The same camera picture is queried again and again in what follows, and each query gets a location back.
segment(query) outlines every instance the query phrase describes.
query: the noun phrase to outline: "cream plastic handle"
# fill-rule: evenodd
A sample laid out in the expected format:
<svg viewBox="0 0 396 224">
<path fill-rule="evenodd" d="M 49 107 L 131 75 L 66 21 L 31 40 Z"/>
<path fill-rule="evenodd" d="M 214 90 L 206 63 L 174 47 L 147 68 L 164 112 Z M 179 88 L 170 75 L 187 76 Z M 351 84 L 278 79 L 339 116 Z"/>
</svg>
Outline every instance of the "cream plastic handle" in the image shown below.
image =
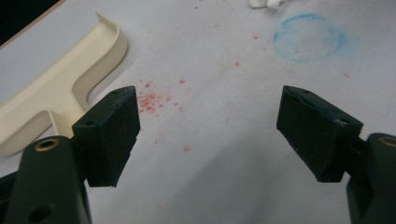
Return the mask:
<svg viewBox="0 0 396 224">
<path fill-rule="evenodd" d="M 24 149 L 52 124 L 72 137 L 87 112 L 92 88 L 122 60 L 128 41 L 120 27 L 97 13 L 99 23 L 27 88 L 0 108 L 0 156 Z"/>
</svg>

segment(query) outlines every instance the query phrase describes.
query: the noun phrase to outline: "brass insert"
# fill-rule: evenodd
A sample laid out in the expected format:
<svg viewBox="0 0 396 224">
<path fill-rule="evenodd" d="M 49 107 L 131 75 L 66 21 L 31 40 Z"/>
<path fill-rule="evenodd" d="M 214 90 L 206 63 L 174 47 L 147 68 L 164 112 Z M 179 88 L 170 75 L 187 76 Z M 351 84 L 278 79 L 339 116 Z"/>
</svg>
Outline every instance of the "brass insert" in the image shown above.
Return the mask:
<svg viewBox="0 0 396 224">
<path fill-rule="evenodd" d="M 379 141 L 381 141 L 383 144 L 390 146 L 390 147 L 396 147 L 396 138 L 394 137 L 380 137 Z"/>
<path fill-rule="evenodd" d="M 43 141 L 39 142 L 37 145 L 35 145 L 35 150 L 38 152 L 48 151 L 48 150 L 55 148 L 58 145 L 59 145 L 58 139 L 50 138 L 50 139 L 43 140 Z"/>
</svg>

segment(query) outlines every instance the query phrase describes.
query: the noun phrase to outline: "cream plastic part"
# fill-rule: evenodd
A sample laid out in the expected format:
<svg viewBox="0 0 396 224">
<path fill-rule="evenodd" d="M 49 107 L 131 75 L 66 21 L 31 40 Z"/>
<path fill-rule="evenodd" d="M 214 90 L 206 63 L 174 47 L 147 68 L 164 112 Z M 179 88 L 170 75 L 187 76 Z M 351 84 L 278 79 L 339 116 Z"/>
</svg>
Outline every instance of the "cream plastic part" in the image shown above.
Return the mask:
<svg viewBox="0 0 396 224">
<path fill-rule="evenodd" d="M 71 126 L 90 108 L 88 94 L 128 49 L 119 26 L 97 16 L 85 37 L 0 108 L 0 156 L 24 149 L 51 124 L 56 134 L 73 136 Z"/>
</svg>

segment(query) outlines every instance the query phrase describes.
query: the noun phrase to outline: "screw hole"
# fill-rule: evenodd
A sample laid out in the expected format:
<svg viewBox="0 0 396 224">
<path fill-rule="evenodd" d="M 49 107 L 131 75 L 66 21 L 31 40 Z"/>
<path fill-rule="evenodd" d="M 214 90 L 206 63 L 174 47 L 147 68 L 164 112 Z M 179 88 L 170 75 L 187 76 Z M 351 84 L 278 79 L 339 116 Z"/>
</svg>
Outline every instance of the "screw hole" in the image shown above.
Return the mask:
<svg viewBox="0 0 396 224">
<path fill-rule="evenodd" d="M 38 143 L 37 145 L 35 145 L 35 150 L 42 152 L 42 151 L 47 151 L 50 149 L 55 148 L 56 146 L 58 146 L 59 144 L 59 140 L 58 139 L 47 139 L 44 141 L 41 141 L 40 143 Z"/>
<path fill-rule="evenodd" d="M 52 209 L 48 204 L 38 206 L 35 210 L 30 213 L 29 222 L 32 224 L 38 224 L 50 217 Z"/>
</svg>

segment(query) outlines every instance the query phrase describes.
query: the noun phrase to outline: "blue ink smudge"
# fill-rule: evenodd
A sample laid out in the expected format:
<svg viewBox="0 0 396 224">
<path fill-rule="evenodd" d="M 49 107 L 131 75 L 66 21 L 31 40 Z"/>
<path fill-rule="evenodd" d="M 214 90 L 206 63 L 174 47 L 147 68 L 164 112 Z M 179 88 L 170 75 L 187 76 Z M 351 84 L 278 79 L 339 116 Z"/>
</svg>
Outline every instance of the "blue ink smudge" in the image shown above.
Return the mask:
<svg viewBox="0 0 396 224">
<path fill-rule="evenodd" d="M 344 43 L 344 34 L 326 18 L 314 13 L 283 21 L 274 35 L 276 52 L 296 63 L 327 58 Z"/>
</svg>

